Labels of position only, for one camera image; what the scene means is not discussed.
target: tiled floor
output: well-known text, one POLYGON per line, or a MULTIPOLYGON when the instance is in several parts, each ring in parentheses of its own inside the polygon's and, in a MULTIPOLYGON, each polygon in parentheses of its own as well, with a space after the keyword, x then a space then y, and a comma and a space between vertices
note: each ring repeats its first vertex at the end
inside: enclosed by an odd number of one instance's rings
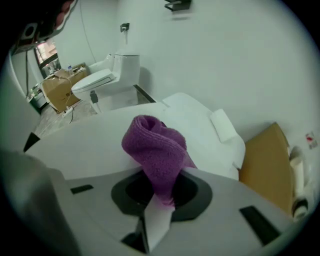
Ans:
MULTIPOLYGON (((137 96, 138 104, 149 103, 149 101, 138 91, 137 96)), ((97 113, 92 108, 90 103, 86 101, 78 101, 73 105, 73 118, 72 113, 68 114, 66 117, 63 117, 62 113, 57 114, 50 105, 47 105, 41 112, 40 120, 34 130, 34 134, 42 139, 43 137, 69 125, 71 122, 71 118, 72 123, 74 123, 96 114, 97 113)))

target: purple cloth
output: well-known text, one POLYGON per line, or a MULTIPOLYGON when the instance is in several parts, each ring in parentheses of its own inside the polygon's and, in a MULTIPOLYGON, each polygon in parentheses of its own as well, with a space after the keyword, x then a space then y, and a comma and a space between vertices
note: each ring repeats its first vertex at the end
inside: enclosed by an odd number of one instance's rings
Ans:
POLYGON ((138 115, 122 139, 122 148, 142 165, 154 193, 164 205, 172 205, 172 189, 183 167, 195 168, 185 138, 157 118, 138 115))

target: toilet paper holder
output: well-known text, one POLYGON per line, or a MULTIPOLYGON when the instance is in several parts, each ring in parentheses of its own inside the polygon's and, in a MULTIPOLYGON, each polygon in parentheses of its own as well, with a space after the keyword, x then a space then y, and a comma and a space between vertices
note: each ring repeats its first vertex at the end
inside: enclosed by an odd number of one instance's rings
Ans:
POLYGON ((165 1, 169 3, 166 3, 164 7, 169 9, 172 12, 175 12, 175 11, 189 10, 192 0, 165 0, 165 1))

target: white toilet seat cover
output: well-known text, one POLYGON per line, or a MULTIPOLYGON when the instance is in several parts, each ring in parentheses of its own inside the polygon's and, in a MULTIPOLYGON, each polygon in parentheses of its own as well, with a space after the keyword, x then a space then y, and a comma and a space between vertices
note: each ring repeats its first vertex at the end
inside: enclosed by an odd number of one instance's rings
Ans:
POLYGON ((96 86, 108 83, 113 79, 115 79, 115 76, 112 74, 110 69, 106 68, 81 79, 72 87, 72 91, 86 91, 96 86))

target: cardboard box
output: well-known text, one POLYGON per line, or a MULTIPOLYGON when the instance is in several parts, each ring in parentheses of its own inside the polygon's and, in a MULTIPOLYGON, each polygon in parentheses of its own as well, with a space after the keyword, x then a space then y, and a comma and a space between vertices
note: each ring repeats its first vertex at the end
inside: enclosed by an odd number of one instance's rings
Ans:
POLYGON ((59 112, 63 112, 67 109, 67 106, 69 107, 79 101, 73 95, 71 88, 87 75, 88 72, 85 68, 82 68, 72 76, 69 76, 66 70, 60 69, 53 76, 43 81, 42 88, 54 107, 59 112))
POLYGON ((294 181, 288 141, 277 123, 245 143, 239 180, 292 215, 294 181))

